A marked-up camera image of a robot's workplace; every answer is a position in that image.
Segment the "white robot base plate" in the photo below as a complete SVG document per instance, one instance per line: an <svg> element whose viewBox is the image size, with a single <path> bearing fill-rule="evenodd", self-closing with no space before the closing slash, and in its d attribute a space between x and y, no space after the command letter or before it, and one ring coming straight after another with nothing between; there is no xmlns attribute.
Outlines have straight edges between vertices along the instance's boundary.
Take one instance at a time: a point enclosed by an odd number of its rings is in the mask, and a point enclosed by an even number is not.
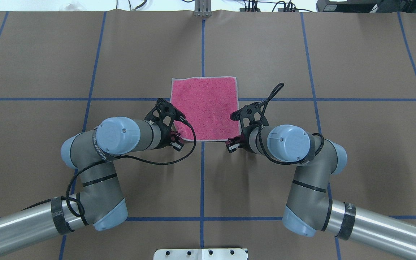
<svg viewBox="0 0 416 260"><path fill-rule="evenodd" d="M185 248L160 249L154 260L248 260L247 249L243 248Z"/></svg>

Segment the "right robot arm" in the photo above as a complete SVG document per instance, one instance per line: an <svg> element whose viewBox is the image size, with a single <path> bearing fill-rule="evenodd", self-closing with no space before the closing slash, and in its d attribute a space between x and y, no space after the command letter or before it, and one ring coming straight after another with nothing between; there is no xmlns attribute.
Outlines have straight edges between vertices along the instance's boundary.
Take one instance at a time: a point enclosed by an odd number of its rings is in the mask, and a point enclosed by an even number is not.
<svg viewBox="0 0 416 260"><path fill-rule="evenodd" d="M230 114L230 120L240 123L240 135L229 138L226 147L230 153L242 148L272 163L296 166L283 225L297 235L329 232L340 240L416 260L415 225L328 196L330 176L341 173L347 164L344 148L294 125L269 125L267 104L254 102Z"/></svg>

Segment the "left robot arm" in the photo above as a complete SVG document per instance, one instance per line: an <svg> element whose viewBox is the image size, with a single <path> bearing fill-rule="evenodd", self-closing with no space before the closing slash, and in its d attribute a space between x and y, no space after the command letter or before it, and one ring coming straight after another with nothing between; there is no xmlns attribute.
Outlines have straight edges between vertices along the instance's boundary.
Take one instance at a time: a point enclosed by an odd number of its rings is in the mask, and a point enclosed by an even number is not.
<svg viewBox="0 0 416 260"><path fill-rule="evenodd" d="M114 161L167 146L180 151L184 144L174 122L190 126L183 112L159 98L143 120L109 117L66 140L61 157L77 173L65 195L1 217L0 257L88 225L105 231L123 223L128 210Z"/></svg>

